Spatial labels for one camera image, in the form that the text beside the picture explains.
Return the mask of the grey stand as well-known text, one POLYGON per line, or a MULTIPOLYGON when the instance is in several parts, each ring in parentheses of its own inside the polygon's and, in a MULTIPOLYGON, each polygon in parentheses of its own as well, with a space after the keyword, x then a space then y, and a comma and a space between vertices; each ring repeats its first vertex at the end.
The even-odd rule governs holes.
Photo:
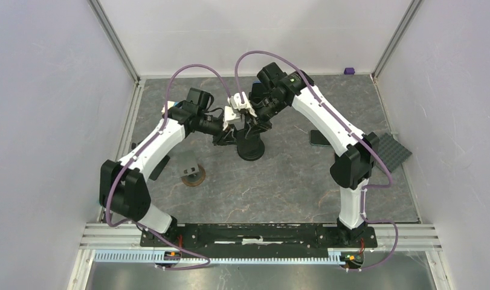
POLYGON ((198 163, 192 150, 183 151, 178 155, 178 172, 181 181, 188 187, 197 187, 206 177, 205 169, 198 163))

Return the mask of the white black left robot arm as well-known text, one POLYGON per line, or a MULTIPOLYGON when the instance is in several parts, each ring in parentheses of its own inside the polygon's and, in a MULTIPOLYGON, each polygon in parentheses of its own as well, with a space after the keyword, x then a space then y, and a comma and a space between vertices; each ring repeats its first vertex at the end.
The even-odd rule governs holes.
POLYGON ((190 133, 201 132, 218 140, 229 132, 232 117, 212 116, 213 100, 206 91, 190 89, 185 100, 167 107, 154 130, 127 155, 105 161, 100 171, 100 205, 154 230, 162 245, 173 245, 178 240, 176 219, 152 204, 147 180, 158 177, 160 163, 190 133))

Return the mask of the blue edged black phone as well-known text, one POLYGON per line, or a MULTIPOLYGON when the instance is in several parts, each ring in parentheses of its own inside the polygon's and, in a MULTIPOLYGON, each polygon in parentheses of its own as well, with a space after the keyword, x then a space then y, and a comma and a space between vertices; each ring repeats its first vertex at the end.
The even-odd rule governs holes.
POLYGON ((259 95, 261 95, 263 93, 263 91, 264 91, 264 87, 263 87, 262 83, 259 81, 256 81, 253 83, 253 85, 251 87, 250 94, 253 97, 258 97, 259 95))

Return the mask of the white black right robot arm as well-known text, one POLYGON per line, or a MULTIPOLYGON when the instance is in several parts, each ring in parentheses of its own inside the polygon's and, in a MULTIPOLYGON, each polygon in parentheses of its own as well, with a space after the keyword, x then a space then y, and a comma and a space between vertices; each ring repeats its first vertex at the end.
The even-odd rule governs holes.
POLYGON ((340 187, 337 237, 342 245, 354 246, 366 229, 360 213, 360 191, 372 175, 375 159, 370 150, 378 148, 378 136, 366 135, 348 122, 303 71, 287 74, 272 62, 258 72, 257 78, 260 83, 253 85, 249 97, 261 122, 269 122, 290 106, 305 116, 334 149, 329 172, 340 187))

